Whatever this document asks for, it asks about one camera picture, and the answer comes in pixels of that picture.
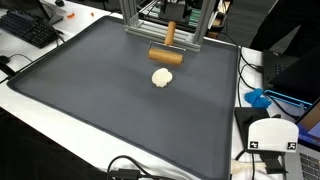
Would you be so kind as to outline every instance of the keyboard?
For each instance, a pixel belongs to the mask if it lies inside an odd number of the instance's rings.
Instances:
[[[280,65],[280,64],[275,64],[276,75],[279,75],[286,68],[287,68],[286,66],[283,66],[283,65]]]
[[[306,180],[320,179],[319,159],[300,153],[303,178]]]
[[[57,39],[53,27],[17,11],[3,15],[0,18],[0,28],[38,48],[43,48]]]

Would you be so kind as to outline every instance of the desk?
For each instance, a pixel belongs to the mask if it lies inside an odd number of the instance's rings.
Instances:
[[[47,2],[54,4],[54,0],[47,0]],[[110,15],[110,13],[106,11],[73,4],[67,1],[65,4],[66,5],[58,11],[58,14],[65,17],[73,11],[76,16],[72,19],[65,18],[62,22],[54,26],[65,33],[64,38],[66,40],[72,38],[99,17]],[[112,16],[121,18],[118,14],[113,14]],[[3,55],[9,56],[20,53],[30,57],[32,60],[36,60],[56,47],[56,44],[52,43],[44,49],[37,49],[3,31],[0,31],[0,33],[0,54]],[[260,52],[244,48],[243,54],[247,61],[254,64],[261,63]],[[15,57],[9,63],[9,66],[14,70],[19,70],[28,63],[28,61],[21,57]],[[0,73],[0,79],[4,79],[5,75],[2,72]],[[261,75],[255,71],[248,68],[243,76],[249,84],[255,87],[262,86]],[[241,84],[241,96],[248,91],[249,89]],[[5,83],[0,84],[0,94],[0,106],[3,109],[98,168],[106,169],[114,157],[118,155],[128,155],[148,167],[146,170],[150,171],[151,174],[164,175],[175,179],[198,179],[166,161],[106,134],[103,131],[22,96],[9,89]],[[241,101],[243,106],[249,106],[243,99]],[[268,110],[270,115],[279,113],[279,110],[275,106],[271,106]],[[232,157],[235,157],[242,149],[239,131],[234,121]],[[250,162],[251,158],[249,155],[244,155],[241,160]],[[126,160],[119,160],[114,164],[114,167],[133,168],[134,166]],[[243,171],[234,175],[233,179],[249,179],[251,178],[251,174],[251,170]],[[266,176],[263,173],[256,172],[256,179],[282,179],[281,177],[281,175]]]

